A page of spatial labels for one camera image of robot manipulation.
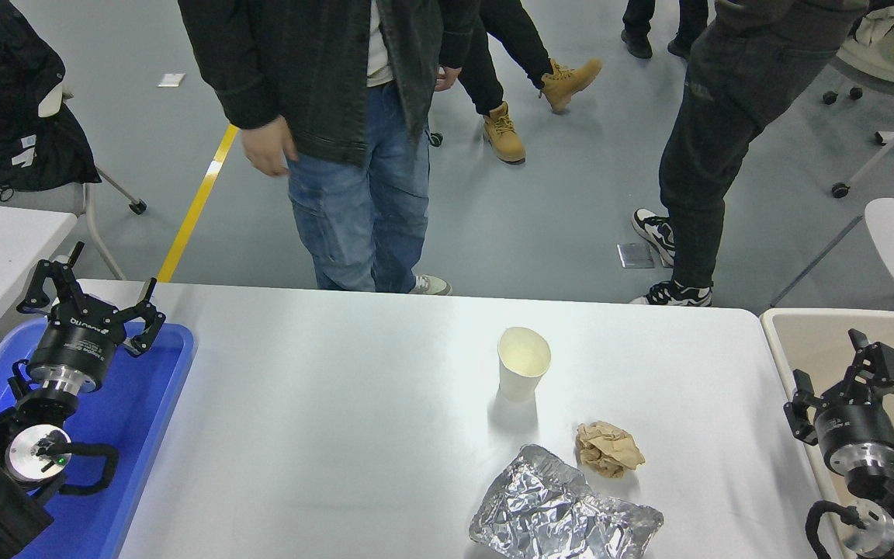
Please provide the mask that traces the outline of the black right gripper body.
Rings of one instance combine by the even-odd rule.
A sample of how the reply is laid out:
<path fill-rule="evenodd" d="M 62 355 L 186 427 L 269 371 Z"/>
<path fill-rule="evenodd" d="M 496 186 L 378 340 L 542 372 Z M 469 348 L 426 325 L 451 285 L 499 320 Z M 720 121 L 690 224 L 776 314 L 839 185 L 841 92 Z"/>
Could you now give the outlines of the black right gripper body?
<path fill-rule="evenodd" d="M 824 466 L 834 473 L 861 466 L 894 471 L 894 425 L 883 400 L 816 399 L 813 428 Z"/>

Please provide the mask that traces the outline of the person's right hand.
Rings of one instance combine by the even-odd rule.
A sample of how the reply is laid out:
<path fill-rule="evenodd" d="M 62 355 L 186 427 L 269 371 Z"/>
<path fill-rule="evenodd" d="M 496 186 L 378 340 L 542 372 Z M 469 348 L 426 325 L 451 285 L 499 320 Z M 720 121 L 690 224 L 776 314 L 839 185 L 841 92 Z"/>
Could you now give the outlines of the person's right hand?
<path fill-rule="evenodd" d="M 262 127 L 239 130 L 239 135 L 245 157 L 264 175 L 288 175 L 287 164 L 298 161 L 296 142 L 284 116 L 277 116 Z"/>

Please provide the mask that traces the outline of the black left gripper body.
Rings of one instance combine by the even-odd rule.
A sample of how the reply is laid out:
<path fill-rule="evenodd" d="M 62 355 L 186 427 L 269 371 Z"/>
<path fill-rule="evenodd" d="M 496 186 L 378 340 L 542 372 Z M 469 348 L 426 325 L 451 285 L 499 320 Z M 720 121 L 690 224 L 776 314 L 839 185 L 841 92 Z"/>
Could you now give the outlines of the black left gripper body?
<path fill-rule="evenodd" d="M 29 358 L 28 376 L 38 383 L 61 367 L 102 383 L 109 374 L 116 347 L 126 339 L 123 322 L 115 321 L 117 307 L 89 298 L 83 314 L 72 300 L 58 301 L 47 315 L 47 326 Z"/>

